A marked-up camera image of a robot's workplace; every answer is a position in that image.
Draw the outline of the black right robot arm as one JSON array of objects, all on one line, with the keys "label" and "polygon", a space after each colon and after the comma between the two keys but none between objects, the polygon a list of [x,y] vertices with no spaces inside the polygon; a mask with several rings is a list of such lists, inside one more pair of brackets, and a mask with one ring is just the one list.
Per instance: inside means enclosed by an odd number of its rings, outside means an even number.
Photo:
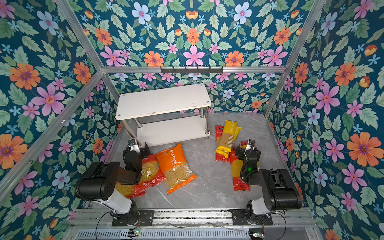
[{"label": "black right robot arm", "polygon": [[265,221],[273,212],[298,210],[302,207],[302,198],[286,169],[262,169],[261,151],[255,146],[255,140],[233,148],[240,161],[240,182],[247,186],[261,187],[261,196],[250,200],[245,208],[245,219],[250,225]]}]

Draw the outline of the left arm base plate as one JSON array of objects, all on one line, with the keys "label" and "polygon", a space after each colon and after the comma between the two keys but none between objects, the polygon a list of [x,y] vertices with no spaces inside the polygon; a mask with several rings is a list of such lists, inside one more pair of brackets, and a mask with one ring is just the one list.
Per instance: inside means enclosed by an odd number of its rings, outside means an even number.
[{"label": "left arm base plate", "polygon": [[127,214],[114,214],[113,227],[148,227],[154,220],[154,210],[133,210]]}]

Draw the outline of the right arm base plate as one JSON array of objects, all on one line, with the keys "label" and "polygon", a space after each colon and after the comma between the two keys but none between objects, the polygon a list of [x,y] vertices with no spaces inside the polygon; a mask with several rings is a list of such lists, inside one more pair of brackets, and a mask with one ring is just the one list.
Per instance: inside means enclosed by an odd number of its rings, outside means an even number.
[{"label": "right arm base plate", "polygon": [[255,215],[246,209],[230,209],[233,225],[235,226],[272,226],[270,215]]}]

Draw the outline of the yellow spaghetti pack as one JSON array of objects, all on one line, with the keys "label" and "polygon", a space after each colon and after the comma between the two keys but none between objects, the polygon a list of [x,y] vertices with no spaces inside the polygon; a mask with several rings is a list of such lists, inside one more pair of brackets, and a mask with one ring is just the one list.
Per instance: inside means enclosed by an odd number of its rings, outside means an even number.
[{"label": "yellow spaghetti pack", "polygon": [[237,129],[237,122],[226,120],[221,140],[217,147],[216,153],[228,157],[227,152],[229,153],[232,149],[235,132]]},{"label": "yellow spaghetti pack", "polygon": [[[241,129],[242,129],[241,127],[236,127],[235,135],[234,135],[234,140],[237,139],[237,137],[238,137],[238,135],[239,135]],[[223,156],[225,156],[226,158],[229,158],[229,153],[230,153],[230,152],[228,152],[228,151],[220,151],[218,154],[223,155]]]}]

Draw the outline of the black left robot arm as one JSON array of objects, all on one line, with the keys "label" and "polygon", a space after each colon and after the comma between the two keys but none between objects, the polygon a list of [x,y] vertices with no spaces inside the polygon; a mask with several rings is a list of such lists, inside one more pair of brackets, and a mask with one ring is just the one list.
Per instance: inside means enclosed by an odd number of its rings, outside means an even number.
[{"label": "black left robot arm", "polygon": [[119,162],[92,163],[77,182],[75,196],[110,209],[114,227],[139,225],[142,217],[136,203],[119,193],[116,184],[139,184],[143,159],[150,155],[147,144],[140,148],[136,139],[130,139],[123,151],[125,167],[122,168]]}]

